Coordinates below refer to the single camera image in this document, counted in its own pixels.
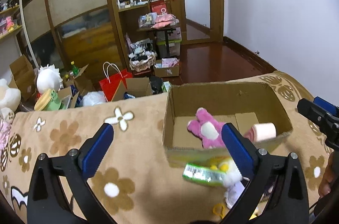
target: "red box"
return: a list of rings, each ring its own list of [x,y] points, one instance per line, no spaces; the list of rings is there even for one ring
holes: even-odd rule
[[[167,13],[165,0],[154,0],[150,2],[150,9],[152,12],[157,13],[158,15]]]

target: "blanket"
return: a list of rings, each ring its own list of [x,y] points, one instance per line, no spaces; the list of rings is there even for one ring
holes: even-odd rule
[[[317,190],[331,149],[325,146],[325,136],[318,127],[296,110],[299,99],[313,99],[312,95],[283,72],[239,81],[266,82],[276,92],[294,131],[274,154],[298,154],[313,204],[319,197]],[[114,141],[88,184],[117,223],[218,221],[212,209],[222,202],[225,189],[184,181],[183,169],[168,165],[162,147],[166,101],[164,93],[92,107],[17,113],[8,145],[1,153],[2,194],[27,223],[28,189],[37,156],[43,152],[60,156],[79,148],[108,122],[114,127]],[[66,179],[61,178],[61,182],[74,213],[84,217]]]

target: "red gift bag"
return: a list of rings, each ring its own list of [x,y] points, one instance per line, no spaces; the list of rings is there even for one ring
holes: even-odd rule
[[[112,76],[108,76],[108,68],[110,66],[113,67],[118,73]],[[102,65],[102,69],[104,70],[106,78],[101,80],[99,84],[102,91],[104,91],[107,101],[110,102],[119,86],[120,81],[123,81],[124,85],[126,86],[126,78],[132,78],[133,75],[132,73],[128,72],[127,69],[120,71],[116,64],[109,62],[104,62],[104,64]]]

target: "yellow lid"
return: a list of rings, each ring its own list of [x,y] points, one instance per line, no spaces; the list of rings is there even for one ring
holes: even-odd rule
[[[35,103],[34,110],[35,111],[42,111],[47,104],[51,100],[50,94],[52,93],[52,89],[48,89],[44,94],[41,95],[39,100]]]

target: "screw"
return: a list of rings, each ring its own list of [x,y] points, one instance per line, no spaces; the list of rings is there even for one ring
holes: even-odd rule
[[[298,158],[298,155],[297,155],[295,152],[292,152],[292,153],[291,153],[291,157],[292,157],[293,159],[297,159],[297,158]]]
[[[39,160],[44,160],[46,157],[46,153],[39,154],[38,159]]]
[[[76,148],[73,148],[68,152],[68,155],[70,156],[76,156],[77,154],[78,154],[78,150]]]
[[[267,150],[265,150],[264,148],[260,148],[258,151],[259,151],[259,153],[261,155],[266,155],[267,154]]]

